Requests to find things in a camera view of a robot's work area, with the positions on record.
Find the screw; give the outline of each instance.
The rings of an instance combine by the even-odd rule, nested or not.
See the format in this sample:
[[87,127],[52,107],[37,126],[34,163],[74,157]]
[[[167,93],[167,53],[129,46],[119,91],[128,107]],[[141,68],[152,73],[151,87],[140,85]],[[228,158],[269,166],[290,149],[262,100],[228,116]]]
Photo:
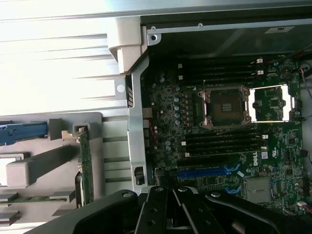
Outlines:
[[185,187],[180,187],[180,188],[178,188],[178,191],[180,191],[180,192],[185,192],[185,191],[187,191],[187,188],[185,188]]
[[213,196],[213,197],[220,197],[221,194],[220,194],[220,193],[217,193],[217,192],[212,192],[212,193],[211,193],[211,196]]
[[123,196],[123,197],[131,197],[132,194],[131,194],[131,193],[124,193],[124,194],[122,194],[122,196]]

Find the cpu socket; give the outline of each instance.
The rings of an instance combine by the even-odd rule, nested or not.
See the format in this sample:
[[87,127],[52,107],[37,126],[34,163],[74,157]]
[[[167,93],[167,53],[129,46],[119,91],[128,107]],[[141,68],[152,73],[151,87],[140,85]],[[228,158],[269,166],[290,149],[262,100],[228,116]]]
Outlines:
[[250,92],[245,86],[206,88],[197,95],[203,99],[201,127],[226,129],[251,122],[248,110]]

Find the motherboard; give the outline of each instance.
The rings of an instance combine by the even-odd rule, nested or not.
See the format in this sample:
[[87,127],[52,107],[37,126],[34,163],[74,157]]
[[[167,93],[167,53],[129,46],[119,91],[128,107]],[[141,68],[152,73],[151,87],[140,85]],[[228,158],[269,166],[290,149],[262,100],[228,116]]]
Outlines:
[[149,183],[303,214],[300,73],[282,58],[152,60],[141,80]]

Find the green circuit board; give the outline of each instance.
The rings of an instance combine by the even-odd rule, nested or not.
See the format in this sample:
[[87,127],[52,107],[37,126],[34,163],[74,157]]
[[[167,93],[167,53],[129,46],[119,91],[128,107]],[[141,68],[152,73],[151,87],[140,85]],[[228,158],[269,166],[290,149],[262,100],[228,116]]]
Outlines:
[[[196,63],[195,66],[186,63],[184,69],[184,62],[180,61],[158,62],[155,66],[151,62],[141,85],[143,108],[149,113],[144,116],[143,111],[144,121],[148,122],[144,125],[146,155],[154,171],[161,168],[174,171],[174,175],[177,172],[179,186],[195,187],[200,193],[226,190],[277,212],[286,208],[296,214],[304,213],[296,205],[297,201],[304,200],[303,190],[310,190],[299,154],[302,148],[300,74],[293,59],[279,64],[266,63],[275,58],[279,57],[236,58],[234,62],[233,58],[211,59],[207,63],[210,70],[206,65],[199,68]],[[247,76],[257,79],[242,80],[242,74],[246,75],[239,63],[246,60],[260,61],[256,65],[258,74]],[[224,80],[226,72],[215,72],[218,68],[213,69],[211,64],[220,69],[226,64],[224,66],[234,71],[226,78],[234,77],[234,81]],[[208,76],[213,73],[219,82],[206,79],[207,73]],[[250,121],[243,114],[244,111],[248,113],[247,105],[251,105],[243,102],[246,94],[240,87],[249,92],[254,90],[251,104],[257,122]],[[201,91],[206,92],[205,97],[210,102],[200,96]],[[285,110],[289,105],[290,112]],[[207,115],[211,117],[214,128],[201,126]],[[263,139],[255,138],[255,147],[228,147],[229,139],[238,144],[248,142],[244,136],[248,132],[259,134],[256,137]],[[199,143],[196,136],[203,136],[199,139],[203,143]],[[212,145],[209,139],[215,138],[219,140]],[[237,170],[226,175],[205,174],[224,167],[237,167]],[[160,183],[155,174],[150,183]]]

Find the sticker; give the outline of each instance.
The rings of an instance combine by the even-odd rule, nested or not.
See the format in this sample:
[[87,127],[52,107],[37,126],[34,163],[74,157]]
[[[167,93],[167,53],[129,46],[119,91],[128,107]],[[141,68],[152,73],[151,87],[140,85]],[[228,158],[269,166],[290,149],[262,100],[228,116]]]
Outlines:
[[261,159],[268,159],[268,152],[261,152]]
[[245,176],[241,171],[238,171],[237,174],[242,178]]
[[286,33],[292,30],[294,26],[289,26],[289,27],[278,27],[278,28],[270,28],[266,33]]

